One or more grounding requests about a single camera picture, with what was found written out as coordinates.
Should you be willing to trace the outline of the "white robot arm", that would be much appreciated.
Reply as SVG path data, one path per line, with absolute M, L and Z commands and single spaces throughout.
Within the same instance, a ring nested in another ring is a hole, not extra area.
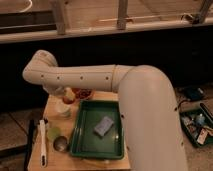
M 50 52 L 38 50 L 22 76 L 53 95 L 66 87 L 116 93 L 132 171 L 188 171 L 175 92 L 158 68 L 60 67 Z

